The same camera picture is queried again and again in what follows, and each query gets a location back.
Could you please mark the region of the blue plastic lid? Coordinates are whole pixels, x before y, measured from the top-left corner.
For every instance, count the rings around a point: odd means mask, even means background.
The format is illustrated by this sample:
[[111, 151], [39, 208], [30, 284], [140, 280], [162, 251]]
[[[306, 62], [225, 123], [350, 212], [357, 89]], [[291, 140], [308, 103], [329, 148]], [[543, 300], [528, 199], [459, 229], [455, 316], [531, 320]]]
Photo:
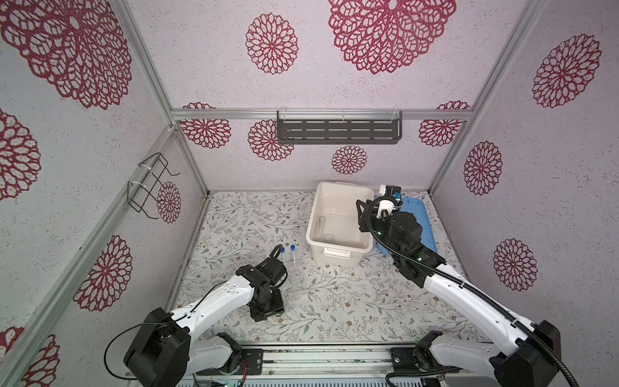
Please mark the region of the blue plastic lid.
[[421, 199], [402, 197], [401, 206], [377, 225], [380, 241], [393, 251], [413, 256], [421, 248], [437, 253], [430, 218]]

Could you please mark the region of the white plastic storage bin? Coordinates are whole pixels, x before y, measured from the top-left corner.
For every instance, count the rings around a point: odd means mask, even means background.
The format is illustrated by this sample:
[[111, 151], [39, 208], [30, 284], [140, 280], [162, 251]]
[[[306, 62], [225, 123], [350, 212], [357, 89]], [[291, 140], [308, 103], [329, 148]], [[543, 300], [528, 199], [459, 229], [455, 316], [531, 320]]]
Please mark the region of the white plastic storage bin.
[[[316, 264], [334, 264], [345, 268], [359, 266], [370, 253], [373, 239], [359, 231], [356, 201], [374, 199], [371, 188], [338, 182], [319, 183], [309, 216], [306, 242]], [[335, 237], [335, 244], [319, 241], [319, 218], [327, 218], [325, 234]]]

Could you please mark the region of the large white porcelain bowl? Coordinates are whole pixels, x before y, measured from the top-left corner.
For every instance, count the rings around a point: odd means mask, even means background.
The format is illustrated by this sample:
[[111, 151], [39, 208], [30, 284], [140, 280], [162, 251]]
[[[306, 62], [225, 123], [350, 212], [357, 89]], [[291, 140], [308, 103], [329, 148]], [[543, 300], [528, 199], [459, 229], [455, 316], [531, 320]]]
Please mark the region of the large white porcelain bowl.
[[320, 237], [319, 241], [321, 243], [328, 243], [328, 244], [335, 244], [336, 243], [335, 237], [333, 235], [329, 235], [329, 234], [322, 235]]

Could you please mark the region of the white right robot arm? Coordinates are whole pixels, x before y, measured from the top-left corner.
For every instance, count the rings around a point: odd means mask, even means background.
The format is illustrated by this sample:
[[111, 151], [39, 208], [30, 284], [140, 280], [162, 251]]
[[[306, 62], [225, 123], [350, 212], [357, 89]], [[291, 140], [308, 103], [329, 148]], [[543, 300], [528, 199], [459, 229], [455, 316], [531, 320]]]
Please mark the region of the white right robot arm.
[[432, 331], [413, 347], [411, 368], [396, 367], [386, 382], [470, 371], [501, 386], [548, 386], [561, 373], [576, 386], [561, 358], [559, 330], [546, 320], [534, 323], [515, 314], [454, 271], [422, 243], [422, 226], [401, 211], [401, 203], [399, 193], [357, 201], [359, 230], [387, 250], [399, 274], [454, 306], [489, 341], [469, 343]]

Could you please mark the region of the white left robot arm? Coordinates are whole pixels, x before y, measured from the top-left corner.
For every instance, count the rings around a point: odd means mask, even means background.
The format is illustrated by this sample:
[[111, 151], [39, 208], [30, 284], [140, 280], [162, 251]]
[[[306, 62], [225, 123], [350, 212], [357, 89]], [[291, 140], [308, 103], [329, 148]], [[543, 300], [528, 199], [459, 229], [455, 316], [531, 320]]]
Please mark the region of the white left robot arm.
[[206, 370], [234, 372], [242, 347], [225, 333], [209, 340], [200, 337], [243, 306], [256, 322], [282, 314], [280, 287], [287, 276], [281, 261], [268, 258], [257, 266], [239, 268], [197, 302], [174, 311], [154, 309], [139, 325], [124, 365], [143, 386], [175, 386], [183, 377]]

